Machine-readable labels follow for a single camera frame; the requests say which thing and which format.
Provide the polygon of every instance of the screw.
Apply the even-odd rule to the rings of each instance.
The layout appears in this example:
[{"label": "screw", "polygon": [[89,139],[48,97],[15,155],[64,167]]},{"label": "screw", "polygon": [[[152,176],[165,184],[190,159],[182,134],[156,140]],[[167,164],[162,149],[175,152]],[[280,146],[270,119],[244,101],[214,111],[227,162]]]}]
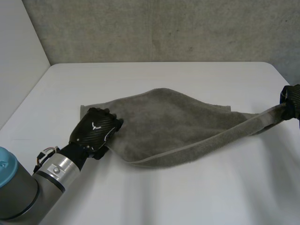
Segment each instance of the screw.
[{"label": "screw", "polygon": [[55,167],[55,168],[53,169],[53,172],[56,173],[56,174],[58,174],[58,173],[60,173],[60,169],[57,168],[57,167]]}]

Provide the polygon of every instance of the teal cap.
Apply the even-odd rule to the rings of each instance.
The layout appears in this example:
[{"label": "teal cap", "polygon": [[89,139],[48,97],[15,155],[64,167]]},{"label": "teal cap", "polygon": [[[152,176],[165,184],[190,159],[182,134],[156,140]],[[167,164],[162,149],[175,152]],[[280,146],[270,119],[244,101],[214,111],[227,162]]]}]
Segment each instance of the teal cap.
[{"label": "teal cap", "polygon": [[17,169],[17,158],[5,148],[0,147],[0,188],[10,182]]}]

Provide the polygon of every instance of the robotic hand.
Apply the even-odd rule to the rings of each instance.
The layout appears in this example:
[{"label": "robotic hand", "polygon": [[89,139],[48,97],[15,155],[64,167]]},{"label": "robotic hand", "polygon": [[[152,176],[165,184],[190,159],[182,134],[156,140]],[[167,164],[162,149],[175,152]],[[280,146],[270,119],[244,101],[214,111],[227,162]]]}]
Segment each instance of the robotic hand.
[{"label": "robotic hand", "polygon": [[109,109],[90,108],[73,130],[70,143],[83,147],[88,157],[97,160],[108,151],[105,143],[121,128],[123,120],[110,114]]},{"label": "robotic hand", "polygon": [[0,148],[0,159],[6,161],[0,167],[0,225],[38,224],[79,176],[86,159],[104,156],[105,143],[122,124],[108,109],[89,109],[66,147],[38,155],[32,176],[13,154]]}]

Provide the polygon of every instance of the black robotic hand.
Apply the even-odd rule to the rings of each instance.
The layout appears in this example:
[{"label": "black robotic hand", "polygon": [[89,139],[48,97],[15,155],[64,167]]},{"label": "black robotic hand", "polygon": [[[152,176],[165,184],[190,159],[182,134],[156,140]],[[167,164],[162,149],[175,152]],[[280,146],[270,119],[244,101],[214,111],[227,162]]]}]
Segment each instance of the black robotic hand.
[{"label": "black robotic hand", "polygon": [[70,136],[70,143],[78,144],[88,157],[100,159],[108,151],[105,143],[121,128],[122,119],[110,114],[109,109],[90,108]]},{"label": "black robotic hand", "polygon": [[280,93],[280,103],[286,105],[282,119],[300,119],[300,85],[285,86]]}]

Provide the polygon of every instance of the gray concrete wall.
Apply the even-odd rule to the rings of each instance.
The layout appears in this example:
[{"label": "gray concrete wall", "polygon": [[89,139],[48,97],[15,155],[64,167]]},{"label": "gray concrete wall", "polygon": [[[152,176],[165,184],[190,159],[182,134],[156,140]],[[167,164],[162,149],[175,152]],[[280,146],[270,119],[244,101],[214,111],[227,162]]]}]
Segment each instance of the gray concrete wall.
[{"label": "gray concrete wall", "polygon": [[23,0],[51,64],[265,61],[300,83],[300,0]]}]

